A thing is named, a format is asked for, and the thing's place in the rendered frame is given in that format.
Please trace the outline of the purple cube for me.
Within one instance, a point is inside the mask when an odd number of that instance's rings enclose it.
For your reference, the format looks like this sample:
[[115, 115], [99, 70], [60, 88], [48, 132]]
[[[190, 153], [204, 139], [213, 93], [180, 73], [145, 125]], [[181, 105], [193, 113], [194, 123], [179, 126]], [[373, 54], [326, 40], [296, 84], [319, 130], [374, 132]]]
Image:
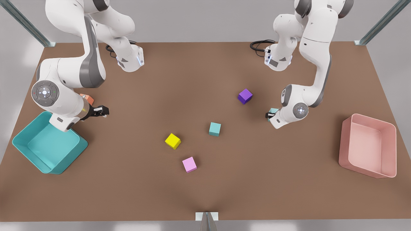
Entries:
[[246, 104], [248, 101], [250, 101], [252, 96], [253, 94], [247, 88], [245, 88], [242, 92], [238, 94], [238, 100], [242, 104]]

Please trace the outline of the teal plastic tray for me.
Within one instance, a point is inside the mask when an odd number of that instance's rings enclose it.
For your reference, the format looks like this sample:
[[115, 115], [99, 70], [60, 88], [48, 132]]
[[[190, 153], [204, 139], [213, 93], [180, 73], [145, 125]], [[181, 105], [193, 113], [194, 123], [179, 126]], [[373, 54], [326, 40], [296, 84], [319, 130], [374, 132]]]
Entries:
[[12, 144], [43, 174], [59, 175], [87, 148], [88, 142], [74, 130], [62, 132], [44, 111], [22, 129]]

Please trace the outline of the silver frame post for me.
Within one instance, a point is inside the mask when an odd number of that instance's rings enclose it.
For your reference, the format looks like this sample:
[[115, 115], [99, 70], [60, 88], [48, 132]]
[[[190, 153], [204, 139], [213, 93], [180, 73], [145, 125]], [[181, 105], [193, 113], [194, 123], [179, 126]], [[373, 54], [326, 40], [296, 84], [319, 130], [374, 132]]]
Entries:
[[18, 21], [43, 47], [55, 47], [9, 0], [0, 0], [0, 5]]
[[355, 40], [356, 46], [367, 45], [382, 29], [389, 24], [409, 3], [411, 0], [398, 0], [390, 10], [360, 39]]
[[200, 231], [217, 231], [218, 212], [196, 212], [195, 216], [196, 221], [201, 221]]

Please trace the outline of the pink plastic tray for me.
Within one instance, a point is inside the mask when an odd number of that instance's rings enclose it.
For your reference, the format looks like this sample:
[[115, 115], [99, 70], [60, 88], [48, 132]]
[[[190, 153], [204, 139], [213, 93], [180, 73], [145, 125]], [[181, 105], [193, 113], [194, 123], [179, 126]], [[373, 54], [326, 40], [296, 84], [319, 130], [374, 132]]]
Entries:
[[374, 178], [397, 175], [397, 130], [393, 124], [353, 114], [342, 122], [339, 165]]

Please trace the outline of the yellow cube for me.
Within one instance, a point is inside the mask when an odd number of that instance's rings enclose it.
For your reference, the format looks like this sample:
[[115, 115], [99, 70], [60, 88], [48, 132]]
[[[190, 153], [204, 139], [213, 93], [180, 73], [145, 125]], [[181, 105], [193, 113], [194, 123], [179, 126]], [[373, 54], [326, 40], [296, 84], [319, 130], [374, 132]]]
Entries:
[[174, 135], [173, 133], [171, 133], [167, 139], [165, 140], [166, 144], [168, 146], [170, 146], [171, 148], [173, 148], [174, 150], [181, 144], [181, 140]]

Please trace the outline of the pink cube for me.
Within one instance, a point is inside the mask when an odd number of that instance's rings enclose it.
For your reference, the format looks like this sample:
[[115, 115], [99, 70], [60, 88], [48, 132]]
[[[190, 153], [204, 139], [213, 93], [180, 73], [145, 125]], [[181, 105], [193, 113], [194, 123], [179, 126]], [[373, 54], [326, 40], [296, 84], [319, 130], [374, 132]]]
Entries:
[[197, 169], [197, 166], [196, 166], [196, 163], [195, 163], [193, 157], [189, 157], [188, 159], [184, 159], [184, 160], [182, 161], [182, 163], [183, 163], [183, 166], [184, 166], [185, 171], [186, 171], [187, 173], [190, 173], [190, 172], [192, 172], [192, 171], [194, 171], [194, 170]]

